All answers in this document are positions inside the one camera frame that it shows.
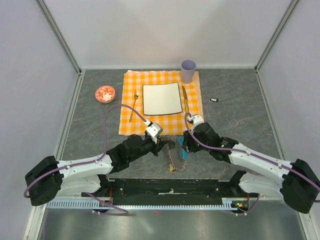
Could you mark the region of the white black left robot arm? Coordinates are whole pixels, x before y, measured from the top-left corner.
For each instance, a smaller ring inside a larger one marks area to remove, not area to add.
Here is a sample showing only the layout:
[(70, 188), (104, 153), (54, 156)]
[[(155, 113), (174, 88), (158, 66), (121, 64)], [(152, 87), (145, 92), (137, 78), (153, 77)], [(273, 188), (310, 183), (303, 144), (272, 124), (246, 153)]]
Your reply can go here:
[(102, 176), (127, 169), (130, 163), (152, 153), (158, 156), (168, 139), (130, 135), (126, 140), (106, 152), (78, 160), (56, 160), (51, 155), (41, 160), (26, 175), (23, 196), (32, 206), (40, 206), (58, 195), (82, 193), (106, 196), (110, 191)]

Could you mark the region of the blue key tag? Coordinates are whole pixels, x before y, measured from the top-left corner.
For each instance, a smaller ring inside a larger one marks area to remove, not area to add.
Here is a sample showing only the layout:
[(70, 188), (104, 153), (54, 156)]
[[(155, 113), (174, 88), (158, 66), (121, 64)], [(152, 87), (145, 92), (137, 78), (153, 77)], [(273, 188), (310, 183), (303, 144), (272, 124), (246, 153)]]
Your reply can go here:
[(183, 148), (183, 141), (184, 141), (184, 139), (183, 139), (182, 136), (179, 136), (177, 138), (178, 149), (179, 149), (178, 152), (179, 152), (179, 155), (180, 155), (180, 159), (182, 161), (185, 161), (187, 159), (187, 157), (188, 157), (188, 154), (187, 154), (186, 150)]

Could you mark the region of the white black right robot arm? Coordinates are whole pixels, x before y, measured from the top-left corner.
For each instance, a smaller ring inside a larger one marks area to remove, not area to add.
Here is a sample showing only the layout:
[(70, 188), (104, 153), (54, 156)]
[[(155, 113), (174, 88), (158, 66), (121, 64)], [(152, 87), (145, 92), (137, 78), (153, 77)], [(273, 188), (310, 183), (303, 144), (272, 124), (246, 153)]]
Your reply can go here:
[(207, 151), (217, 161), (257, 173), (236, 172), (229, 184), (233, 196), (244, 193), (271, 196), (303, 214), (319, 203), (320, 180), (306, 161), (290, 162), (259, 153), (232, 138), (220, 137), (203, 120), (186, 120), (185, 125), (182, 146), (186, 152)]

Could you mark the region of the black key tag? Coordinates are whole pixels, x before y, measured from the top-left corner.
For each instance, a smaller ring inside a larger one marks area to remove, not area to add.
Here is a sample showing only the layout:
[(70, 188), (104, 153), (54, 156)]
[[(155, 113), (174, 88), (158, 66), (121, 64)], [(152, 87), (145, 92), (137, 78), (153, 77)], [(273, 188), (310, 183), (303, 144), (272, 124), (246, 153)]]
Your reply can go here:
[(213, 98), (213, 97), (211, 97), (209, 100), (210, 100), (211, 102), (215, 102), (215, 103), (217, 103), (217, 102), (219, 101), (217, 98)]

